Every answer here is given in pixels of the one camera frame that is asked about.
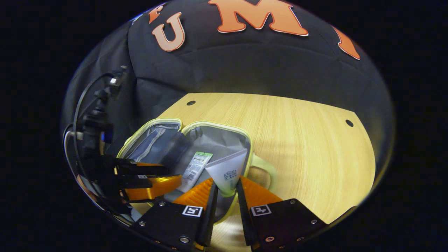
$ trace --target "qr code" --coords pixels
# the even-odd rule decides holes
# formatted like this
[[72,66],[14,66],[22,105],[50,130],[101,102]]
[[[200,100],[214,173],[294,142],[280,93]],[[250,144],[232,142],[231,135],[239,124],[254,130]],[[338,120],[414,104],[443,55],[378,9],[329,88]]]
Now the qr code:
[[254,206],[251,207],[250,209],[252,209],[253,216],[260,216],[272,213],[268,205]]
[[183,215],[201,217],[202,207],[186,206]]
[[224,180],[229,180],[237,176],[237,170],[231,170],[224,174]]

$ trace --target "dark background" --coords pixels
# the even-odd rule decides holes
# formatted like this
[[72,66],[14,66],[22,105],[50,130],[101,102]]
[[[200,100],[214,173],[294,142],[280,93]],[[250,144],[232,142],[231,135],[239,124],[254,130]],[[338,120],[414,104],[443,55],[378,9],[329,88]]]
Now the dark background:
[[[387,176],[355,213],[303,251],[442,251],[442,1],[291,1],[338,27],[377,64],[396,106],[397,140]],[[65,162],[59,118],[79,63],[112,30],[159,2],[68,1],[4,7],[7,251],[147,249],[78,188]]]

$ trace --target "barcode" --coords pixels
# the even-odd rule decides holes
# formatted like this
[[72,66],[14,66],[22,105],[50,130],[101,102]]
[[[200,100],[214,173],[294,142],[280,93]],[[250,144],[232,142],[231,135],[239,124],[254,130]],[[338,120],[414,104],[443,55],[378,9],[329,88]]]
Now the barcode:
[[193,180],[195,175],[196,175],[196,172],[191,171],[190,175],[188,175],[188,177],[187,177],[187,180]]

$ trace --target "letter m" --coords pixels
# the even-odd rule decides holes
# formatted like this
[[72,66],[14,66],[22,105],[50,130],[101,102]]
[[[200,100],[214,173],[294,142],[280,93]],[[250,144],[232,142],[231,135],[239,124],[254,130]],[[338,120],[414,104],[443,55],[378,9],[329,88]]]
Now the letter m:
[[245,19],[253,28],[261,29],[269,14],[272,23],[269,27],[278,32],[308,36],[308,31],[301,25],[294,14],[292,5],[279,0],[260,0],[257,5],[245,0],[210,0],[215,4],[221,15],[221,26],[218,31],[222,33],[242,31],[246,25],[239,22],[237,14]]

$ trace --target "orange letter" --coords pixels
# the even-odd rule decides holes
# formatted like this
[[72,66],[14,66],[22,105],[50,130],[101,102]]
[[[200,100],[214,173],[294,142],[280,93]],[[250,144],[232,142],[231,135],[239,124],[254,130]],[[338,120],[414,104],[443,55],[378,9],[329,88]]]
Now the orange letter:
[[160,15],[159,12],[162,11],[163,8],[164,8],[164,4],[161,4],[149,12],[149,23],[150,24]]
[[222,33],[242,31],[246,25],[237,19],[237,13],[255,29],[261,29],[269,14],[272,15],[272,23],[269,27],[278,32],[285,32],[300,36],[308,36],[296,15],[292,6],[278,0],[260,0],[257,5],[244,0],[210,0],[209,4],[215,4],[221,15],[222,25],[218,31]]
[[185,31],[184,27],[182,27],[181,20],[179,17],[182,13],[178,12],[171,17],[167,19],[167,23],[171,24],[172,29],[174,31],[174,35],[176,36],[173,41],[168,41],[167,37],[164,33],[164,24],[161,24],[157,26],[153,31],[152,34],[155,36],[155,39],[157,40],[157,43],[159,43],[160,48],[162,50],[171,52],[179,47],[184,43],[185,41]]
[[352,56],[353,58],[360,60],[360,56],[358,54],[358,52],[356,52],[355,46],[353,45],[352,41],[345,36],[344,33],[342,33],[340,30],[336,29],[333,27],[333,29],[335,29],[337,35],[339,36],[339,48],[344,51],[345,53],[347,53],[348,55]]

